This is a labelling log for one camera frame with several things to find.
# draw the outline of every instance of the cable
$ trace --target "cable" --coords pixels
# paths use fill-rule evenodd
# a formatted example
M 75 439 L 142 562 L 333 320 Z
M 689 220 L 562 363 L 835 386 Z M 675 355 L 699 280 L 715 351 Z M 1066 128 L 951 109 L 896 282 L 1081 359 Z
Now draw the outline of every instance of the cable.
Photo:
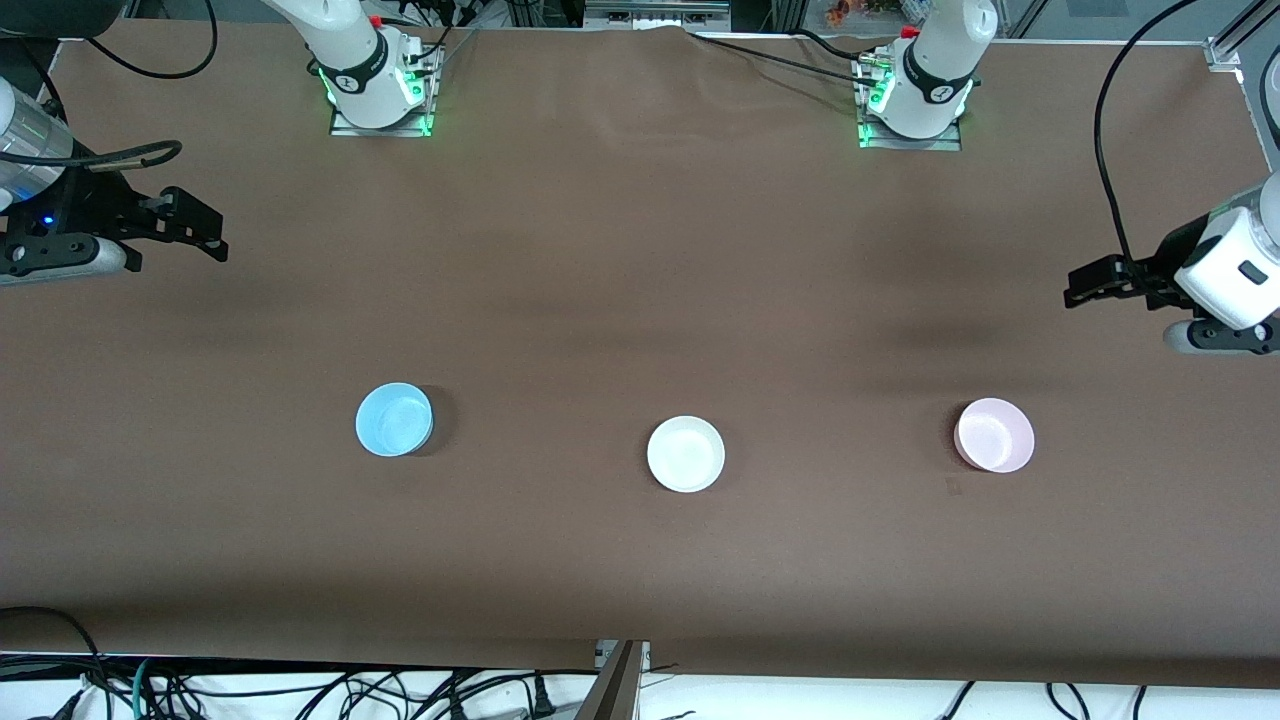
M 104 684 L 108 685 L 110 684 L 110 679 L 106 675 L 106 669 L 102 667 L 102 653 L 99 652 L 97 644 L 93 642 L 93 637 L 90 635 L 88 630 L 84 629 L 84 625 L 81 625 L 79 620 L 73 618 L 69 612 L 63 612 L 61 610 L 55 610 L 52 607 L 42 607 L 38 605 L 14 605 L 10 607 L 0 607 L 0 619 L 15 615 L 44 615 L 46 618 L 56 618 L 63 623 L 70 625 L 72 629 L 76 630 L 76 634 L 81 637 L 81 641 L 84 642 L 84 647 L 88 648 L 90 659 L 93 662 L 93 667 L 97 670 L 99 678 L 102 680 Z M 111 702 L 110 696 L 108 696 L 106 720 L 113 720 L 113 717 L 115 716 L 115 711 L 113 710 L 114 705 L 115 703 Z
M 1053 683 L 1044 683 L 1044 694 L 1048 696 L 1048 701 L 1052 702 L 1053 707 L 1068 720 L 1089 720 L 1089 706 L 1084 705 L 1084 696 L 1082 696 L 1080 691 L 1075 689 L 1075 685 L 1071 683 L 1066 683 L 1066 688 L 1075 696 L 1075 702 L 1080 703 L 1080 717 L 1071 715 L 1060 702 L 1057 702 L 1057 696 L 1053 693 Z
M 1135 287 L 1144 295 L 1151 295 L 1151 290 L 1147 287 L 1146 282 L 1142 279 L 1140 274 L 1134 272 L 1133 252 L 1129 250 L 1129 237 L 1124 232 L 1124 219 L 1120 217 L 1120 202 L 1116 200 L 1115 188 L 1111 187 L 1111 174 L 1107 172 L 1107 161 L 1102 152 L 1102 108 L 1107 101 L 1107 92 L 1111 91 L 1111 82 L 1116 77 L 1116 70 L 1120 69 L 1120 63 L 1129 56 L 1129 53 L 1138 45 L 1138 41 L 1146 36 L 1151 28 L 1156 27 L 1165 20 L 1169 15 L 1193 5 L 1199 0 L 1179 0 L 1169 8 L 1161 10 L 1156 17 L 1147 20 L 1138 32 L 1124 44 L 1120 53 L 1116 54 L 1116 59 L 1111 61 L 1111 68 L 1107 70 L 1106 79 L 1102 81 L 1102 88 L 1098 91 L 1098 104 L 1093 109 L 1093 156 L 1098 164 L 1098 177 L 1102 179 L 1102 190 L 1107 196 L 1107 205 L 1111 208 L 1111 222 L 1116 227 L 1116 238 L 1120 241 L 1120 254 L 1124 256 L 1125 268 L 1133 277 Z
M 27 61 L 31 63 L 32 68 L 36 68 L 36 73 L 40 74 L 40 81 L 45 83 L 49 88 L 49 97 L 55 102 L 54 117 L 61 122 L 67 122 L 67 106 L 63 105 L 63 96 L 58 94 L 58 87 L 54 86 L 54 78 L 49 77 L 49 70 L 45 69 L 45 64 L 36 58 L 36 54 L 31 51 L 31 45 L 27 41 L 18 38 L 18 47 L 22 49 L 22 54 L 27 56 Z
M 1147 697 L 1147 685 L 1139 685 L 1138 694 L 1133 698 L 1133 720 L 1139 720 L 1138 716 L 1142 714 L 1142 700 L 1144 697 Z
M 856 60 L 858 59 L 858 53 L 845 53 L 840 47 L 836 47 L 835 45 L 827 42 L 826 38 L 823 38 L 820 35 L 818 35 L 818 33 L 815 33 L 813 31 L 805 29 L 803 27 L 797 27 L 797 28 L 792 29 L 791 32 L 788 32 L 787 35 L 800 35 L 800 36 L 808 37 L 809 40 L 817 42 L 819 47 L 822 47 L 823 50 L 826 50 L 827 53 L 831 53 L 832 55 L 835 55 L 837 58 L 844 58 L 846 60 Z
M 381 680 L 378 680 L 376 683 L 366 683 L 366 682 L 364 682 L 364 680 L 361 680 L 358 678 L 352 678 L 352 679 L 347 680 L 347 700 L 343 701 L 342 708 L 338 711 L 338 720 L 349 720 L 351 711 L 355 710 L 356 705 L 360 703 L 360 701 L 362 701 L 365 698 L 369 698 L 369 700 L 372 700 L 374 702 L 380 702 L 383 705 L 389 706 L 396 712 L 396 719 L 397 720 L 403 720 L 403 717 L 407 715 L 407 711 L 406 711 L 404 715 L 401 715 L 401 708 L 399 707 L 396 707 L 394 705 L 392 705 L 389 701 L 387 701 L 384 698 L 374 697 L 374 692 L 380 691 L 383 683 L 387 683 L 388 680 L 392 680 L 392 679 L 398 680 L 399 679 L 399 671 L 388 673 L 385 676 L 383 676 Z M 351 687 L 353 684 L 360 688 L 360 692 L 356 693 L 356 694 L 352 694 L 352 692 L 351 692 Z
M 449 674 L 448 679 L 445 679 L 443 683 L 440 683 L 439 685 L 436 685 L 435 689 L 431 691 L 431 693 L 428 694 L 426 698 L 422 700 L 422 703 L 413 712 L 413 715 L 410 715 L 408 720 L 417 720 L 422 715 L 426 715 L 426 711 L 429 711 L 431 707 L 434 707 L 435 703 L 439 702 L 440 698 L 444 697 L 444 693 L 448 691 L 448 688 L 453 683 L 460 683 L 462 680 L 467 680 L 467 679 L 475 678 L 479 674 L 480 674 L 480 670 L 454 670 L 453 673 Z
M 826 68 L 815 68 L 813 65 L 806 65 L 804 63 L 797 63 L 795 60 L 788 60 L 786 58 L 780 58 L 777 55 L 769 55 L 768 53 L 760 53 L 759 50 L 751 50 L 750 47 L 742 47 L 741 45 L 732 45 L 730 42 L 723 42 L 723 41 L 716 40 L 714 37 L 704 37 L 701 35 L 690 35 L 690 37 L 696 37 L 698 40 L 701 40 L 703 42 L 708 42 L 710 45 L 718 45 L 721 47 L 726 47 L 728 50 L 735 50 L 737 53 L 745 53 L 748 55 L 755 55 L 756 58 L 762 58 L 764 60 L 772 60 L 774 63 L 782 63 L 783 65 L 791 65 L 792 68 L 800 68 L 801 70 L 809 70 L 810 73 L 818 73 L 820 76 L 833 77 L 836 79 L 842 79 L 845 82 L 851 82 L 854 85 L 865 85 L 868 87 L 872 87 L 872 86 L 876 85 L 876 81 L 873 81 L 872 78 L 860 78 L 860 77 L 854 77 L 854 76 L 845 74 L 845 73 L 837 73 L 835 70 L 828 70 Z
M 118 65 L 128 68 L 129 70 L 133 70 L 134 73 L 138 73 L 140 76 L 148 77 L 148 78 L 155 78 L 155 79 L 183 79 L 183 78 L 188 78 L 188 77 L 198 73 L 200 70 L 207 68 L 209 63 L 214 61 L 214 55 L 218 53 L 218 17 L 214 14 L 214 3 L 212 3 L 212 0 L 205 0 L 205 9 L 209 10 L 209 53 L 205 55 L 205 59 L 200 61 L 198 65 L 196 65 L 195 68 L 191 68 L 189 70 L 183 70 L 180 73 L 157 73 L 155 70 L 147 70 L 147 69 L 143 69 L 143 68 L 140 68 L 140 67 L 134 65 L 133 63 L 125 60 L 124 58 L 120 58 L 115 53 L 111 53 L 110 50 L 106 49 L 106 46 L 104 46 L 101 42 L 99 42 L 97 38 L 95 38 L 95 37 L 90 37 L 88 38 L 88 44 L 92 45 L 93 47 L 97 47 L 99 53 L 106 55 L 108 58 L 110 58 L 111 60 L 114 60 Z
M 146 158 L 152 152 L 161 152 L 157 158 Z M 177 140 L 161 140 L 147 142 L 115 152 L 104 155 L 82 155 L 79 158 L 36 158 L 33 155 L 14 155 L 13 152 L 0 152 L 0 160 L 18 165 L 36 165 L 41 168 L 93 168 L 108 163 L 122 163 L 124 160 L 137 160 L 140 168 L 163 165 L 173 160 L 182 152 L 182 143 Z
M 431 47 L 426 53 L 421 53 L 419 55 L 410 56 L 408 61 L 410 63 L 416 63 L 416 61 L 421 60 L 422 58 L 429 58 L 433 53 L 435 53 L 436 50 L 439 50 L 440 46 L 444 45 L 444 38 L 449 36 L 449 31 L 451 29 L 453 29 L 453 26 L 444 26 L 444 32 L 440 33 L 440 37 L 435 41 L 435 44 L 431 45 Z
M 969 694 L 969 691 L 972 691 L 975 684 L 978 684 L 977 680 L 969 680 L 961 685 L 960 692 L 956 693 L 955 700 L 951 701 L 951 708 L 947 710 L 940 720 L 955 720 L 956 712 L 960 712 L 960 706 L 964 705 L 965 696 Z
M 315 691 L 324 689 L 325 685 L 307 685 L 305 688 L 278 688 L 271 691 L 246 691 L 238 693 L 220 692 L 220 691 L 202 691 L 200 688 L 192 688 L 183 682 L 183 688 L 187 694 L 201 696 L 201 697 L 269 697 L 279 694 L 293 694 L 293 693 L 310 693 Z
M 772 18 L 773 18 L 773 4 L 771 3 L 769 4 L 769 12 L 764 13 L 764 19 L 760 20 L 760 27 L 755 28 L 755 32 L 764 32 L 764 28 L 768 27 L 769 20 Z
M 1267 58 L 1267 64 L 1262 65 L 1262 77 L 1258 78 L 1258 100 L 1262 102 L 1262 117 L 1267 120 L 1267 131 L 1271 133 L 1271 142 L 1276 147 L 1280 147 L 1280 124 L 1276 124 L 1275 117 L 1275 110 L 1280 110 L 1280 108 L 1271 108 L 1271 104 L 1267 101 L 1267 85 L 1271 79 L 1271 73 L 1268 70 L 1271 70 L 1271 67 L 1275 64 L 1277 56 L 1280 56 L 1280 46 L 1277 46 L 1275 51 L 1271 53 L 1271 56 Z
M 129 700 L 129 705 L 133 707 L 133 720 L 142 720 L 142 678 L 146 675 L 147 665 L 151 665 L 150 657 L 138 662 L 138 669 L 133 673 L 133 697 Z
M 493 678 L 485 678 L 474 685 L 467 685 L 465 688 L 458 688 L 457 696 L 449 700 L 449 705 L 434 715 L 431 720 L 443 720 L 445 715 L 453 708 L 454 705 L 461 706 L 463 702 L 471 700 L 472 697 L 497 688 L 498 685 L 504 685 L 507 683 L 522 682 L 532 678 L 535 675 L 596 675 L 594 670 L 552 670 L 547 673 L 512 673 L 507 675 L 495 675 Z

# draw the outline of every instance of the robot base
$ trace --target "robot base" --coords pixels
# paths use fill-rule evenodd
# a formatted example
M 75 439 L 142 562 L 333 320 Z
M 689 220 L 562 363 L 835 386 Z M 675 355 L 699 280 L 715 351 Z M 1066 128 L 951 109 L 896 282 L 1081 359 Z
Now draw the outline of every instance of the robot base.
M 407 36 L 410 53 L 421 53 L 422 41 L 415 36 Z M 436 47 L 430 55 L 407 67 L 407 72 L 413 73 L 413 79 L 407 81 L 413 92 L 421 92 L 422 104 L 408 111 L 399 122 L 384 128 L 362 128 L 352 124 L 342 113 L 333 110 L 329 120 L 329 135 L 337 137 L 431 137 L 435 126 L 435 102 L 440 96 L 440 73 L 444 67 L 444 45 Z
M 850 65 L 852 67 L 854 77 L 869 77 L 879 82 L 882 86 L 887 86 L 888 81 L 886 79 L 886 74 L 891 73 L 893 68 L 893 58 L 887 53 L 888 50 L 888 46 L 877 47 L 874 53 L 864 53 L 858 60 L 852 60 Z M 884 124 L 884 120 L 868 109 L 868 106 L 873 102 L 873 99 L 876 99 L 876 94 L 882 91 L 883 87 L 867 87 L 863 85 L 854 86 L 854 102 L 858 106 L 859 147 L 884 147 L 888 150 L 960 150 L 959 120 L 952 120 L 942 135 L 924 140 L 904 137 L 891 131 L 888 126 Z

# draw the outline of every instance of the black cable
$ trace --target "black cable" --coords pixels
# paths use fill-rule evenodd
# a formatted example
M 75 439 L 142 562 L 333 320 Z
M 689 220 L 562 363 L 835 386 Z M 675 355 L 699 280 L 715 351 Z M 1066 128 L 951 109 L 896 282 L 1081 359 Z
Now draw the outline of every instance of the black cable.
M 1142 700 L 1147 697 L 1147 685 L 1138 687 L 1138 694 L 1133 697 L 1133 720 L 1139 720 L 1142 714 Z
M 124 58 L 120 58 L 115 53 L 111 53 L 110 50 L 106 49 L 106 46 L 104 46 L 101 42 L 99 42 L 97 38 L 95 38 L 95 37 L 90 37 L 88 38 L 88 44 L 92 45 L 93 47 L 97 47 L 99 53 L 106 55 L 108 58 L 110 58 L 111 60 L 114 60 L 118 65 L 128 68 L 129 70 L 133 70 L 134 73 L 138 73 L 140 76 L 148 77 L 148 78 L 155 78 L 155 79 L 183 79 L 183 78 L 188 78 L 188 77 L 198 73 L 200 70 L 207 68 L 209 63 L 214 61 L 214 55 L 218 53 L 218 17 L 214 14 L 214 3 L 212 3 L 212 0 L 205 0 L 205 9 L 209 10 L 209 53 L 205 55 L 205 59 L 200 61 L 198 65 L 196 65 L 195 68 L 191 68 L 189 70 L 183 70 L 180 73 L 157 73 L 155 70 L 147 70 L 147 69 L 143 69 L 143 68 L 140 68 L 140 67 L 134 65 L 133 63 L 125 60 Z
M 1071 683 L 1066 683 L 1066 688 L 1075 696 L 1075 702 L 1080 703 L 1080 717 L 1071 715 L 1060 702 L 1057 702 L 1057 694 L 1053 693 L 1053 683 L 1044 683 L 1044 694 L 1048 696 L 1048 701 L 1052 702 L 1053 707 L 1068 720 L 1089 720 L 1089 706 L 1084 703 L 1084 696 L 1082 696 L 1080 691 L 1075 689 L 1075 685 Z
M 956 693 L 955 700 L 951 701 L 951 708 L 946 711 L 941 720 L 955 720 L 956 712 L 960 712 L 960 706 L 964 705 L 965 696 L 969 694 L 969 691 L 972 691 L 975 684 L 978 684 L 977 680 L 969 680 L 960 687 L 960 692 Z
M 453 673 L 449 674 L 448 679 L 445 679 L 443 683 L 440 683 L 439 685 L 436 685 L 435 689 L 431 691 L 431 693 L 428 694 L 422 700 L 422 702 L 419 706 L 419 708 L 416 711 L 413 711 L 413 715 L 410 715 L 408 720 L 417 720 L 422 715 L 426 715 L 426 712 L 429 710 L 431 710 L 431 707 L 435 707 L 435 703 L 440 702 L 440 700 L 444 697 L 445 692 L 448 692 L 448 688 L 453 683 L 458 683 L 458 682 L 462 682 L 462 680 L 471 679 L 471 678 L 474 678 L 474 676 L 476 676 L 479 674 L 480 674 L 480 670 L 471 670 L 471 669 L 467 669 L 467 670 L 454 670 Z
M 146 155 L 151 155 L 152 152 L 160 152 L 160 155 L 156 158 L 146 158 Z M 134 147 L 116 150 L 115 152 L 105 152 L 102 155 L 90 154 L 79 158 L 36 158 L 33 155 L 0 152 L 0 160 L 18 165 L 37 165 L 42 168 L 93 168 L 108 163 L 137 160 L 138 167 L 150 168 L 154 165 L 163 165 L 169 160 L 173 160 L 179 152 L 182 152 L 180 142 L 177 140 L 161 140 L 159 142 L 147 142 L 146 145 L 137 145 Z
M 308 700 L 306 705 L 303 705 L 302 708 L 298 710 L 298 714 L 293 716 L 294 720 L 307 720 L 308 717 L 311 717 L 311 714 L 315 712 L 316 707 L 320 706 L 320 702 L 324 701 L 324 698 L 329 693 L 332 693 L 334 688 L 337 688 L 340 684 L 344 684 L 352 675 L 355 675 L 355 673 L 343 673 L 333 682 L 330 682 L 328 685 L 320 688 L 320 692 L 314 694 L 311 700 Z
M 449 711 L 453 708 L 454 705 L 461 706 L 463 702 L 471 700 L 472 697 L 484 693 L 486 691 L 492 691 L 498 685 L 504 685 L 507 683 L 521 682 L 522 684 L 524 680 L 534 678 L 536 675 L 596 675 L 596 674 L 598 673 L 595 673 L 594 670 L 549 670 L 545 673 L 540 671 L 511 673 L 507 675 L 495 675 L 493 678 L 485 678 L 484 680 L 480 680 L 474 685 L 458 688 L 456 697 L 449 698 L 449 706 L 438 712 L 435 716 L 433 716 L 431 720 L 443 720 L 443 717 L 449 714 Z
M 93 642 L 93 637 L 88 634 L 88 630 L 84 629 L 84 625 L 81 625 L 79 620 L 73 618 L 69 612 L 63 612 L 61 610 L 56 610 L 54 607 L 42 607 L 38 605 L 14 605 L 10 607 L 0 607 L 0 619 L 5 616 L 17 616 L 17 615 L 44 615 L 46 618 L 56 618 L 63 623 L 70 625 L 72 629 L 76 630 L 76 634 L 81 637 L 81 641 L 84 643 L 84 647 L 88 648 L 88 655 L 93 662 L 93 669 L 97 671 L 97 676 L 102 680 L 104 684 L 108 685 L 110 684 L 110 678 L 106 674 L 106 669 L 102 666 L 102 653 L 99 652 L 97 643 Z M 111 702 L 110 697 L 108 697 L 106 720 L 111 720 L 115 716 L 114 706 L 115 703 Z
M 1188 5 L 1193 5 L 1199 0 L 1179 0 L 1169 8 L 1161 10 L 1156 17 L 1147 20 L 1138 32 L 1124 44 L 1120 53 L 1116 54 L 1115 60 L 1111 61 L 1111 68 L 1107 70 L 1106 79 L 1102 81 L 1102 88 L 1098 91 L 1098 102 L 1093 109 L 1093 156 L 1098 164 L 1098 177 L 1102 179 L 1102 190 L 1107 196 L 1107 205 L 1111 208 L 1111 222 L 1116 228 L 1116 238 L 1120 241 L 1120 254 L 1124 256 L 1125 269 L 1133 277 L 1134 286 L 1146 295 L 1151 295 L 1151 290 L 1143 282 L 1140 273 L 1134 272 L 1133 252 L 1129 250 L 1129 237 L 1124 232 L 1124 219 L 1120 217 L 1120 202 L 1116 200 L 1115 188 L 1111 187 L 1111 174 L 1107 172 L 1107 161 L 1102 152 L 1102 108 L 1107 101 L 1107 92 L 1111 91 L 1111 82 L 1116 77 L 1116 70 L 1120 69 L 1120 63 L 1129 56 L 1138 41 L 1146 36 L 1151 28 L 1156 27 L 1165 20 L 1169 15 L 1181 10 Z
M 45 64 L 40 61 L 40 58 L 36 58 L 35 53 L 31 51 L 31 45 L 27 45 L 26 40 L 19 37 L 18 47 L 22 49 L 22 54 L 27 56 L 27 61 L 31 63 L 31 67 L 36 69 L 37 74 L 40 74 L 40 81 L 45 83 L 45 87 L 49 88 L 49 97 L 52 99 L 55 104 L 54 117 L 65 123 L 67 106 L 63 104 L 63 96 L 58 94 L 58 87 L 54 85 L 54 78 L 49 77 L 49 70 L 45 69 Z
M 831 53 L 832 55 L 835 55 L 837 58 L 844 58 L 846 60 L 856 60 L 858 59 L 858 53 L 845 53 L 840 47 L 836 47 L 835 45 L 827 42 L 827 40 L 823 38 L 820 35 L 818 35 L 818 33 L 815 33 L 813 31 L 805 29 L 803 27 L 797 27 L 797 28 L 787 32 L 787 35 L 800 35 L 800 36 L 808 37 L 809 40 L 817 42 L 818 47 L 822 47 L 823 50 L 826 50 L 827 53 Z
M 404 680 L 401 679 L 399 673 L 396 674 L 396 684 L 399 685 L 399 688 L 401 688 L 401 698 L 403 698 L 403 701 L 404 701 L 404 717 L 408 717 L 408 714 L 412 710 L 408 706 L 408 703 L 410 703 L 408 688 L 404 687 Z
M 876 85 L 876 81 L 873 81 L 872 78 L 854 77 L 854 76 L 850 76 L 850 74 L 837 73 L 835 70 L 828 70 L 826 68 L 815 68 L 813 65 L 806 65 L 804 63 L 797 63 L 795 60 L 788 60 L 787 58 L 780 58 L 777 55 L 769 55 L 768 53 L 760 53 L 759 50 L 751 50 L 750 47 L 742 47 L 741 45 L 733 45 L 733 44 L 730 44 L 730 42 L 722 42 L 719 40 L 716 40 L 714 37 L 704 37 L 701 35 L 692 35 L 692 33 L 690 33 L 690 37 L 696 37 L 698 40 L 701 40 L 703 42 L 708 42 L 710 45 L 718 45 L 721 47 L 726 47 L 728 50 L 735 50 L 737 53 L 745 53 L 748 55 L 755 55 L 756 58 L 762 58 L 764 60 L 772 60 L 774 63 L 782 63 L 783 65 L 791 65 L 792 68 L 800 68 L 801 70 L 809 70 L 810 73 L 818 73 L 820 76 L 833 77 L 836 79 L 842 79 L 845 82 L 851 82 L 854 85 L 865 85 L 868 87 L 873 87 Z
M 394 705 L 392 705 L 389 701 L 387 701 L 384 698 L 374 696 L 374 692 L 380 691 L 381 685 L 384 683 L 387 683 L 387 682 L 389 682 L 392 679 L 397 679 L 398 675 L 399 675 L 399 671 L 388 673 L 385 676 L 383 676 L 381 680 L 378 680 L 376 683 L 366 683 L 364 680 L 360 680 L 358 678 L 352 678 L 351 680 L 347 680 L 347 700 L 343 701 L 342 708 L 338 711 L 338 720 L 348 720 L 351 717 L 351 712 L 352 712 L 352 710 L 355 710 L 356 705 L 358 705 L 360 701 L 366 700 L 366 698 L 367 700 L 372 700 L 374 702 L 380 702 L 380 703 L 384 703 L 384 705 L 389 706 L 393 711 L 396 711 L 397 720 L 403 720 L 404 716 L 401 715 L 401 711 L 399 711 L 398 707 L 396 707 Z M 351 692 L 351 687 L 353 684 L 360 688 L 358 693 L 352 693 Z
M 435 53 L 436 50 L 439 50 L 440 46 L 444 45 L 444 38 L 449 36 L 449 31 L 451 29 L 453 29 L 453 26 L 444 26 L 444 32 L 440 33 L 440 37 L 435 41 L 435 45 L 431 45 L 430 50 L 428 50 L 426 53 L 422 53 L 420 55 L 412 55 L 412 56 L 410 56 L 408 61 L 410 63 L 416 63 L 416 61 L 421 60 L 422 58 L 429 58 L 431 55 L 431 53 Z
M 552 705 L 552 697 L 547 692 L 547 680 L 543 679 L 541 673 L 538 673 L 534 675 L 534 702 L 529 706 L 529 717 L 530 720 L 541 720 L 552 715 L 556 715 L 556 706 Z
M 193 696 L 204 697 L 268 697 L 278 694 L 293 694 L 293 693 L 308 693 L 315 691 L 323 691 L 326 685 L 307 685 L 305 688 L 279 688 L 273 691 L 247 691 L 238 693 L 227 693 L 220 691 L 202 691 L 200 688 L 187 687 L 187 693 Z
M 529 717 L 530 720 L 535 720 L 538 716 L 534 714 L 538 711 L 538 707 L 534 705 L 534 692 L 529 689 L 529 683 L 524 680 L 520 682 L 520 687 L 525 689 L 525 701 L 529 705 Z
M 1275 51 L 1271 53 L 1271 56 L 1267 58 L 1267 64 L 1262 65 L 1262 77 L 1258 79 L 1258 100 L 1262 102 L 1262 117 L 1267 120 L 1267 131 L 1271 133 L 1271 142 L 1274 142 L 1276 147 L 1280 147 L 1280 124 L 1276 123 L 1275 117 L 1275 110 L 1280 110 L 1280 108 L 1271 108 L 1271 104 L 1267 101 L 1267 85 L 1271 79 L 1271 73 L 1267 70 L 1270 70 L 1271 65 L 1276 61 L 1276 56 L 1280 56 L 1280 46 L 1277 46 Z

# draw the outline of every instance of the brown table surface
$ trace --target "brown table surface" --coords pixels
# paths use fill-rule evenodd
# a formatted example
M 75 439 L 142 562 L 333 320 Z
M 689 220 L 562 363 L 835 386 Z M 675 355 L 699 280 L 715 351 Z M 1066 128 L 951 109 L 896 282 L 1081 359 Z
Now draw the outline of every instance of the brown table surface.
M 296 32 L 221 28 L 182 82 L 59 60 L 91 147 L 183 141 L 132 182 L 219 209 L 230 261 L 138 242 L 141 274 L 4 292 L 4 603 L 122 652 L 545 667 L 644 637 L 699 673 L 1280 685 L 1276 363 L 1062 309 L 1116 246 L 1115 46 L 993 46 L 964 151 L 908 154 L 858 147 L 838 81 L 677 29 L 481 32 L 435 137 L 330 138 Z M 179 69 L 206 33 L 104 42 Z M 1106 137 L 1139 252 L 1266 174 L 1196 47 L 1135 51 Z M 431 393 L 429 454 L 357 443 L 390 380 Z M 1034 421 L 1024 471 L 948 450 L 983 396 Z M 728 448 L 692 496 L 643 461 L 686 413 Z

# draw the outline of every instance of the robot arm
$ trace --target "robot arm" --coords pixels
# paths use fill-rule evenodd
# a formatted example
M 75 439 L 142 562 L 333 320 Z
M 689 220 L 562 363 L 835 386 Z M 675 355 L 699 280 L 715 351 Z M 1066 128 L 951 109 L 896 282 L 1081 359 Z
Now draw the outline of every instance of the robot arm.
M 869 110 L 904 137 L 942 135 L 964 113 L 973 72 L 998 24 L 991 0 L 940 0 L 918 37 L 888 47 L 892 74 Z
M 174 143 L 172 154 L 180 147 Z M 142 269 L 124 241 L 179 242 L 227 260 L 223 217 L 179 187 L 147 197 L 119 163 L 92 163 L 70 129 L 0 78 L 0 286 Z M 141 164 L 137 161 L 129 164 Z
M 390 26 L 375 27 L 360 0 L 264 0 L 306 41 L 329 100 L 351 124 L 384 128 L 421 105 L 431 50 Z
M 1180 307 L 1192 320 L 1165 341 L 1187 354 L 1280 350 L 1280 173 L 1169 233 L 1156 254 L 1108 255 L 1068 275 L 1066 306 L 1146 297 L 1147 309 Z

